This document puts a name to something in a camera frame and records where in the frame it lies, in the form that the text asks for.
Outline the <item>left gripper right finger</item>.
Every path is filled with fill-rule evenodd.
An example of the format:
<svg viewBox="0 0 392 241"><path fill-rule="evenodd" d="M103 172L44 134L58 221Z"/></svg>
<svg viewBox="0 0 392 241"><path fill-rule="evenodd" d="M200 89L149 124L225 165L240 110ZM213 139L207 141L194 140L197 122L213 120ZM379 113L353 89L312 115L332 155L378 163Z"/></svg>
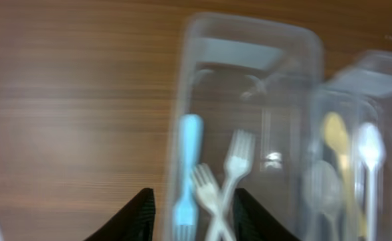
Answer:
<svg viewBox="0 0 392 241"><path fill-rule="evenodd" d="M237 241L299 241L244 188L233 195L233 226Z"/></svg>

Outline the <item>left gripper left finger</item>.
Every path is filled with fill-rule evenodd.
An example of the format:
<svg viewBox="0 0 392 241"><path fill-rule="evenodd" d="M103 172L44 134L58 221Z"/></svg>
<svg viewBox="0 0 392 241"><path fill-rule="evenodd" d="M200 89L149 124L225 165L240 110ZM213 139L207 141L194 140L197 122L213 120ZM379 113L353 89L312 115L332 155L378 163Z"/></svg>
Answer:
<svg viewBox="0 0 392 241"><path fill-rule="evenodd" d="M154 190L143 188L85 241L151 241L155 214Z"/></svg>

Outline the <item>white plastic fork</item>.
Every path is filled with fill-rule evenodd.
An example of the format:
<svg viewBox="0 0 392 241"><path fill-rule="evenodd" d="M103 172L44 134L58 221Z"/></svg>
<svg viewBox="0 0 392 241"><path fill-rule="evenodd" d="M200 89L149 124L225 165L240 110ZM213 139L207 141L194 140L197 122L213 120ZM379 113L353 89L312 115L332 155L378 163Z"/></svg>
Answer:
<svg viewBox="0 0 392 241"><path fill-rule="evenodd" d="M210 222L205 236L208 241L236 240L235 234L227 221L231 207L233 193L240 182L252 169L256 136L253 133L238 129L233 132L233 137L224 163L225 181L222 186L220 199L220 212Z"/></svg>
<svg viewBox="0 0 392 241"><path fill-rule="evenodd" d="M199 208L193 197L191 171L199 161L203 121L197 114L184 114L179 122L180 192L173 208L173 239L193 241L196 237Z"/></svg>
<svg viewBox="0 0 392 241"><path fill-rule="evenodd" d="M225 241L236 241L235 234L225 219L219 186L209 166L206 163L196 165L191 172L191 179L199 205L211 215L205 240L215 241L223 238Z"/></svg>

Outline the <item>yellow plastic spoon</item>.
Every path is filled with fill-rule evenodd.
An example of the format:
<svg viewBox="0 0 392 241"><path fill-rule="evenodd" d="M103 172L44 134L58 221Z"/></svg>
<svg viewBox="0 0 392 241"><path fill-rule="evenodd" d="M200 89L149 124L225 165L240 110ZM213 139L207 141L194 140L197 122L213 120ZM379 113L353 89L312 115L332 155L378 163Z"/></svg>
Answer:
<svg viewBox="0 0 392 241"><path fill-rule="evenodd" d="M343 182L347 220L355 238L367 237L367 222L355 198L355 177L351 162L351 142L344 120L337 112L328 112L323 120L324 142L336 155Z"/></svg>

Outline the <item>white plastic spoon pair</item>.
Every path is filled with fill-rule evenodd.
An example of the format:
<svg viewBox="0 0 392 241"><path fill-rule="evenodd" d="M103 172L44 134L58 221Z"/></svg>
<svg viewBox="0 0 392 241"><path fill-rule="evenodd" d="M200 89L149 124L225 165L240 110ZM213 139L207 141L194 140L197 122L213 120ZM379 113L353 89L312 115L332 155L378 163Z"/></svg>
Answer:
<svg viewBox="0 0 392 241"><path fill-rule="evenodd" d="M358 130L357 149L365 168L366 240L377 238L378 173L385 162L386 150L378 127L363 123Z"/></svg>

